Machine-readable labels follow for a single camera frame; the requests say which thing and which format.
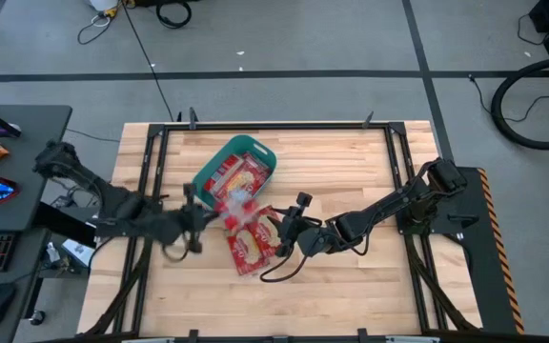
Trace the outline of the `teal plastic basket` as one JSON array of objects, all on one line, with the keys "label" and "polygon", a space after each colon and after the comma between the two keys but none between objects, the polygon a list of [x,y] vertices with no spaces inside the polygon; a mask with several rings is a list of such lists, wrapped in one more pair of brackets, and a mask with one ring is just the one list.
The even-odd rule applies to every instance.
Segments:
[{"label": "teal plastic basket", "polygon": [[213,208],[216,202],[215,198],[204,189],[208,179],[231,154],[240,155],[244,152],[251,153],[257,160],[263,162],[270,169],[265,184],[256,190],[255,196],[258,196],[270,182],[277,165],[275,153],[250,135],[236,135],[193,178],[193,183],[196,185],[195,196],[206,206]]}]

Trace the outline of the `white box with label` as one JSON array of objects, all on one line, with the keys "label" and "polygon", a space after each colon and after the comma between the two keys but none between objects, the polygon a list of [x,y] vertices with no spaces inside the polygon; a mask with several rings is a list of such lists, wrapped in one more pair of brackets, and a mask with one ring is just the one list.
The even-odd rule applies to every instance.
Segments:
[{"label": "white box with label", "polygon": [[91,265],[95,248],[85,246],[72,239],[66,239],[62,243],[62,248],[83,267],[88,268]]}]

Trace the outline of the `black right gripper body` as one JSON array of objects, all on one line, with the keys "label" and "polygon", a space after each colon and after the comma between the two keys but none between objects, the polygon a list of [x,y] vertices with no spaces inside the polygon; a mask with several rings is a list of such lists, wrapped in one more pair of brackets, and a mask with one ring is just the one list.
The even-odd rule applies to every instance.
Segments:
[{"label": "black right gripper body", "polygon": [[329,252],[334,245],[333,231],[328,227],[298,227],[295,229],[296,243],[305,256]]}]

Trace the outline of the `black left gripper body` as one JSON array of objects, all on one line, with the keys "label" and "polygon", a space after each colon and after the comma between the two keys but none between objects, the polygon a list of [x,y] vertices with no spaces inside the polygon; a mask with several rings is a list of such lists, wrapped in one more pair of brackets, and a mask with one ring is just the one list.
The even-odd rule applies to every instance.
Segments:
[{"label": "black left gripper body", "polygon": [[172,244],[183,233],[197,232],[197,221],[193,214],[179,210],[163,212],[158,218],[157,240],[163,244]]}]

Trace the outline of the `black panel with hazard stripes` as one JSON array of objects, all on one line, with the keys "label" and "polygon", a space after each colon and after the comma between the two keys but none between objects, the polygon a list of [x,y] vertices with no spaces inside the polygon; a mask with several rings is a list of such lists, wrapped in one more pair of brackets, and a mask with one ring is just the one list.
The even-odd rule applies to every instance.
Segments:
[{"label": "black panel with hazard stripes", "polygon": [[485,170],[460,167],[463,192],[438,204],[437,233],[454,235],[465,248],[482,328],[489,333],[524,333]]}]

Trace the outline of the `black desk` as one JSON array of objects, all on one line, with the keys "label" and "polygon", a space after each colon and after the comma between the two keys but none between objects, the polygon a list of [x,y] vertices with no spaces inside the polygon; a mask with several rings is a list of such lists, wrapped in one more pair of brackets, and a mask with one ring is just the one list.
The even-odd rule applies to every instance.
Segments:
[{"label": "black desk", "polygon": [[69,106],[0,105],[0,118],[21,129],[17,138],[2,138],[10,154],[0,160],[0,177],[18,184],[20,192],[0,205],[0,232],[16,232],[16,242],[0,284],[13,282],[16,293],[0,323],[0,343],[10,343],[25,314],[39,269],[42,249],[50,233],[35,227],[46,180],[32,171],[34,159],[50,140],[62,139],[71,117]]}]

